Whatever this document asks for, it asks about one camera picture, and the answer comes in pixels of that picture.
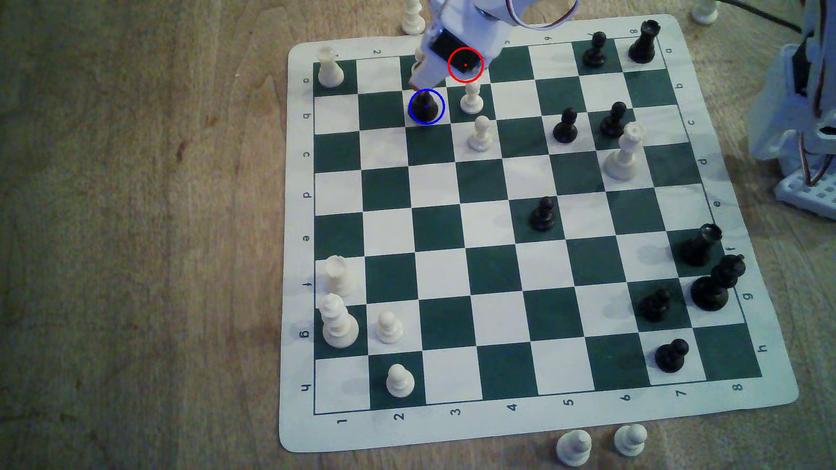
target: white chess piece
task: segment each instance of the white chess piece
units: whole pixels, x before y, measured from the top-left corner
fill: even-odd
[[[404,33],[414,36],[424,32],[426,21],[421,17],[421,0],[405,0],[404,14],[404,21],[400,23]]]
[[[583,429],[575,429],[563,434],[555,447],[560,462],[570,467],[584,465],[589,459],[590,449],[592,449],[592,437]]]
[[[640,424],[622,426],[613,438],[615,449],[625,457],[635,457],[645,450],[647,430]]]
[[[461,97],[461,110],[474,115],[482,110],[485,101],[479,96],[479,82],[472,81],[465,84],[465,95]]]
[[[334,348],[351,346],[359,334],[357,319],[345,308],[343,299],[337,294],[328,294],[319,306],[322,314],[322,336],[325,342]]]
[[[486,116],[479,116],[473,123],[473,134],[467,138],[467,144],[475,151],[486,151],[493,145],[491,135],[491,120]]]
[[[348,297],[357,287],[357,278],[341,256],[333,255],[325,260],[325,274],[328,276],[328,291],[340,297]]]
[[[637,164],[635,152],[645,138],[645,127],[637,122],[624,126],[624,134],[619,138],[617,151],[612,151],[604,159],[604,172],[618,181],[629,181],[635,176]]]
[[[387,345],[391,345],[404,335],[404,324],[389,310],[380,314],[377,319],[377,337]]]
[[[403,398],[415,389],[415,377],[403,365],[395,364],[389,368],[386,377],[386,390],[397,398]]]
[[[325,88],[333,88],[343,83],[345,73],[337,64],[337,54],[328,46],[317,52],[319,60],[319,83]]]

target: black pawn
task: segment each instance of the black pawn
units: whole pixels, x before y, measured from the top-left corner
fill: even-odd
[[[664,372],[672,374],[685,365],[688,343],[685,340],[673,340],[669,345],[659,346],[656,350],[656,365]]]
[[[601,133],[613,139],[621,137],[624,134],[624,125],[621,124],[621,119],[624,118],[626,112],[627,105],[621,101],[614,102],[609,114],[601,120]]]
[[[574,112],[572,108],[563,110],[563,114],[560,116],[560,122],[552,130],[554,139],[561,144],[568,144],[575,140],[578,137],[578,128],[574,125],[577,119],[578,113]]]
[[[604,34],[602,31],[598,31],[597,33],[592,35],[592,47],[586,49],[586,52],[584,52],[584,65],[596,69],[601,65],[604,65],[604,62],[607,61],[607,56],[601,53],[601,49],[604,47],[604,44],[606,42],[607,35]]]
[[[649,19],[641,24],[641,35],[635,40],[627,55],[630,60],[637,64],[647,64],[656,56],[656,48],[653,42],[662,27],[652,19]]]
[[[534,230],[540,232],[554,227],[554,199],[548,196],[542,197],[537,208],[531,212],[528,222]]]
[[[717,225],[704,224],[696,237],[682,244],[680,258],[691,266],[705,266],[711,258],[711,248],[722,238],[723,231]]]

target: wood grain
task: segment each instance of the wood grain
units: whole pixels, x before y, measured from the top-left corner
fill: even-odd
[[[764,0],[800,21],[797,4]],[[670,13],[694,58],[801,396],[645,423],[586,467],[836,462],[836,225],[775,202],[744,115],[791,31],[721,5]],[[526,11],[544,22],[565,8]],[[328,454],[278,443],[288,52],[399,35],[397,1],[0,0],[0,467],[546,468],[561,432]]]

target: blue circle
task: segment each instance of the blue circle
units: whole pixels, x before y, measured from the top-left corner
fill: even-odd
[[[415,115],[412,114],[412,100],[415,99],[415,95],[418,95],[422,91],[431,91],[431,92],[435,93],[436,96],[438,96],[439,100],[441,100],[441,113],[438,113],[438,117],[436,118],[436,120],[434,120],[432,122],[424,122],[422,120],[418,120],[418,119],[415,118]],[[437,91],[435,91],[432,88],[424,88],[424,89],[419,89],[418,91],[416,91],[412,95],[412,98],[410,98],[410,103],[406,106],[406,109],[408,109],[408,111],[410,112],[410,117],[412,118],[413,121],[417,122],[418,124],[430,125],[430,124],[435,124],[436,122],[438,122],[439,119],[441,119],[441,117],[444,115],[444,110],[446,109],[446,104],[444,103],[444,98],[441,98],[440,93],[438,93]]]

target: captured white pawn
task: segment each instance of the captured white pawn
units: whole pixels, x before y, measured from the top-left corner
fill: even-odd
[[[325,88],[333,88],[343,83],[345,73],[337,64],[337,54],[328,46],[325,46],[317,53],[319,59],[319,84]]]
[[[391,345],[404,335],[404,324],[389,310],[377,319],[377,337],[387,345]]]
[[[640,424],[622,426],[615,432],[615,449],[625,457],[635,457],[645,450],[647,430]]]
[[[396,398],[403,398],[415,389],[415,377],[403,365],[395,364],[389,368],[386,377],[386,390]]]
[[[580,467],[589,459],[589,451],[592,449],[592,437],[583,429],[563,434],[558,439],[555,450],[558,453],[560,462],[570,467]]]
[[[337,294],[328,294],[319,306],[319,312],[322,314],[322,321],[325,325],[322,327],[322,336],[325,342],[334,348],[347,348],[351,346],[360,328],[357,325],[357,319],[349,313],[345,308],[343,299]]]
[[[485,116],[479,116],[473,123],[473,134],[467,138],[467,144],[475,151],[486,151],[493,145],[491,135],[491,120]]]

